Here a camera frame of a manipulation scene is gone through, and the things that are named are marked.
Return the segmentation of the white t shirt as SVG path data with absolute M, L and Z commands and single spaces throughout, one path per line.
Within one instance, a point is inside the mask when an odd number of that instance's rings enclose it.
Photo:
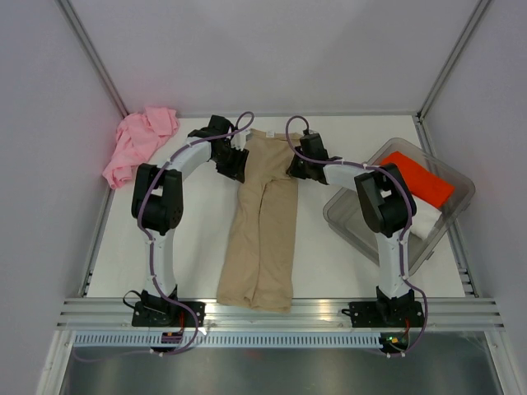
M 417 211 L 413 216 L 410 231 L 418 238 L 425 240 L 440 219 L 441 211 L 417 196 L 413 196 L 413 200 Z

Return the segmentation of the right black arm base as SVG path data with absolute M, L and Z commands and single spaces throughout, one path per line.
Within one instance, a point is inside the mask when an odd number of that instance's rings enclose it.
M 340 310 L 353 328 L 421 328 L 425 323 L 422 305 L 417 302 L 396 305 L 380 301 L 351 302 Z

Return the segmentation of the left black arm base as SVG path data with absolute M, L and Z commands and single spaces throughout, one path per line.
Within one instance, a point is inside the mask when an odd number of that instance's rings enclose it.
M 203 326 L 206 304 L 197 301 L 180 302 L 177 290 L 168 296 L 173 304 L 160 296 L 130 290 L 122 298 L 123 304 L 133 310 L 132 326 L 149 328 L 200 328 Z

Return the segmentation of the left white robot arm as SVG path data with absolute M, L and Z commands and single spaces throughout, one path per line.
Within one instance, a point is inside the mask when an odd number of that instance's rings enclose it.
M 239 183 L 245 181 L 249 156 L 245 144 L 254 114 L 246 111 L 241 116 L 250 118 L 244 126 L 213 115 L 207 126 L 193 130 L 162 165 L 145 163 L 138 167 L 131 211 L 147 246 L 147 279 L 140 300 L 160 325 L 175 323 L 183 306 L 177 298 L 173 273 L 174 233 L 184 213 L 183 182 L 209 161 L 218 174 Z

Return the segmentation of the beige t shirt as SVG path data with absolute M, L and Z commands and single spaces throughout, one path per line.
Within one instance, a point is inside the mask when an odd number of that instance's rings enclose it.
M 298 182 L 282 134 L 253 130 L 246 145 L 245 181 L 217 287 L 217 302 L 287 313 L 293 297 Z

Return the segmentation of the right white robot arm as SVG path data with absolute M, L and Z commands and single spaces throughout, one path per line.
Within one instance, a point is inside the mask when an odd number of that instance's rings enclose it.
M 417 212 L 416 204 L 395 164 L 373 166 L 330 158 L 318 133 L 304 133 L 296 146 L 287 139 L 293 160 L 287 174 L 337 185 L 357 194 L 361 214 L 375 234 L 380 279 L 376 301 L 349 309 L 363 310 L 386 325 L 401 320 L 415 301 L 408 284 L 408 230 Z

